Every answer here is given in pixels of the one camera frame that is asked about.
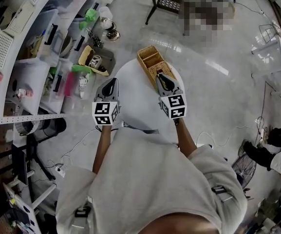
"pegboard strip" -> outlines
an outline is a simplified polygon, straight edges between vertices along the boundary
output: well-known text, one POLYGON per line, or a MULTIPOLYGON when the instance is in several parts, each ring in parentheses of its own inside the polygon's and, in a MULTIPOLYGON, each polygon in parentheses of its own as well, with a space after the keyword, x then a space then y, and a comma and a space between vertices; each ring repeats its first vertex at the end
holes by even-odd
POLYGON ((66 114, 49 114, 49 115, 28 115, 28 116, 12 116, 12 117, 1 117, 0 118, 0 125, 3 124, 12 124, 18 122, 26 122, 26 121, 33 121, 33 120, 43 120, 43 119, 56 119, 56 118, 63 118, 66 117, 66 114))

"power strip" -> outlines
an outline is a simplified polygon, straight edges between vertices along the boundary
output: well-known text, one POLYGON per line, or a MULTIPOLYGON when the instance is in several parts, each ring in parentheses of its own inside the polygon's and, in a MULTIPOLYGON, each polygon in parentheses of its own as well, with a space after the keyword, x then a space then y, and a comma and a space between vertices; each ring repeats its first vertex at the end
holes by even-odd
POLYGON ((64 171, 64 169, 62 169, 62 168, 59 167, 59 166, 56 166, 55 171, 56 171, 57 173, 59 173, 59 175, 62 176, 62 177, 64 177, 64 176, 66 175, 66 172, 64 171))
POLYGON ((260 128, 260 129, 259 129, 259 132, 261 133, 260 143, 263 143, 263 137, 264 137, 264 134, 265 134, 264 128, 260 128))

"woven basket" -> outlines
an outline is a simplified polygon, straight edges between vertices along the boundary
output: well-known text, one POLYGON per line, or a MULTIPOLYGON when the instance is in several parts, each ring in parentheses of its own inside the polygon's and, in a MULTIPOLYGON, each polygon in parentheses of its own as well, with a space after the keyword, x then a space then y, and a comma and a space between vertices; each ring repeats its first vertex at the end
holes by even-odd
POLYGON ((164 61, 160 52, 154 46, 149 46, 147 48, 139 50, 137 54, 137 60, 156 90, 157 86, 155 78, 157 71, 159 71, 159 73, 163 72, 165 75, 176 79, 169 65, 166 61, 164 61))

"gray floor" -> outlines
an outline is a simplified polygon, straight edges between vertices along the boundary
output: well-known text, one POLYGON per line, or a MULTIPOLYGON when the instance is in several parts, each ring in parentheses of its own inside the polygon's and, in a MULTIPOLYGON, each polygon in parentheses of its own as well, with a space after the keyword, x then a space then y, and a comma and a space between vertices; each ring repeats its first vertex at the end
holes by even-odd
MULTIPOLYGON (((260 6, 271 19, 275 18, 266 0, 237 0, 237 2, 255 11, 260 11, 260 6)), ((195 30, 190 32, 189 37, 184 37, 180 28, 181 22, 173 13, 158 9, 149 24, 145 25, 152 7, 151 0, 115 0, 109 7, 121 38, 116 42, 105 40, 105 48, 113 50, 116 56, 112 77, 122 65, 136 58, 138 50, 155 45, 165 60, 178 70, 184 81, 188 103, 185 122, 194 140, 202 131, 206 131, 216 145, 224 145, 232 133, 224 147, 214 146, 214 150, 228 158, 230 164, 236 160, 244 138, 255 141, 256 120, 262 113, 265 78, 253 79, 251 73, 276 67, 280 61, 280 56, 276 52, 261 52, 254 56, 251 54, 252 49, 265 43, 259 25, 268 24, 270 20, 239 4, 234 6, 234 20, 228 30, 211 33, 195 30), (250 128, 236 129, 236 126, 250 128)), ((97 77, 95 88, 105 79, 97 77)), ((267 76, 266 80, 275 88, 281 88, 280 73, 267 76)), ((270 92, 271 89, 267 87, 263 112, 264 126, 272 124, 281 127, 281 99, 271 97, 270 92)), ((67 118, 67 130, 39 146, 39 155, 44 163, 48 160, 60 163, 61 156, 94 129, 89 106, 84 113, 86 115, 81 117, 67 118)), ((160 129, 160 132, 170 141, 177 141, 173 122, 170 121, 168 127, 160 129)), ((70 153, 73 165, 92 168, 99 136, 99 132, 91 132, 70 153)), ((213 141, 206 134, 202 134, 198 139, 198 145, 207 143, 213 144, 213 141)), ((63 161, 67 166, 70 165, 69 158, 63 161)), ((45 178, 36 165, 35 170, 37 175, 33 180, 45 178)), ((52 173, 57 177, 56 184, 59 188, 63 179, 54 169, 52 173)), ((50 184, 48 181, 39 181, 35 188, 41 191, 40 188, 46 188, 48 184, 50 184)), ((274 171, 268 172, 258 166, 248 185, 252 189, 248 194, 254 199, 249 201, 246 219, 253 215, 261 199, 280 185, 279 174, 274 171)), ((57 195, 58 190, 51 197, 55 198, 57 195)))

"green object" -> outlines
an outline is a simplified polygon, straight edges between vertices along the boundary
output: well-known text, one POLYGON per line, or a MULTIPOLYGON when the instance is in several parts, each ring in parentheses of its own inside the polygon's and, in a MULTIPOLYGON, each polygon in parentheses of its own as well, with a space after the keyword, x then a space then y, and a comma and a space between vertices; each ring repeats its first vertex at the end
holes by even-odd
POLYGON ((89 22, 97 20, 97 11, 93 9, 89 9, 85 13, 85 21, 80 22, 79 28, 80 30, 85 29, 89 22))
POLYGON ((93 74, 92 70, 87 66, 73 65, 71 72, 86 72, 90 76, 93 74))
POLYGON ((57 68, 56 67, 51 67, 50 69, 49 69, 49 73, 51 74, 51 75, 55 75, 56 74, 56 72, 57 72, 57 68))
POLYGON ((86 11, 85 13, 85 18, 86 21, 96 21, 97 20, 97 11, 93 10, 93 9, 89 9, 86 11))
POLYGON ((82 22, 80 22, 78 27, 80 28, 80 30, 82 30, 82 29, 85 29, 87 27, 87 24, 88 24, 88 22, 82 21, 82 22))

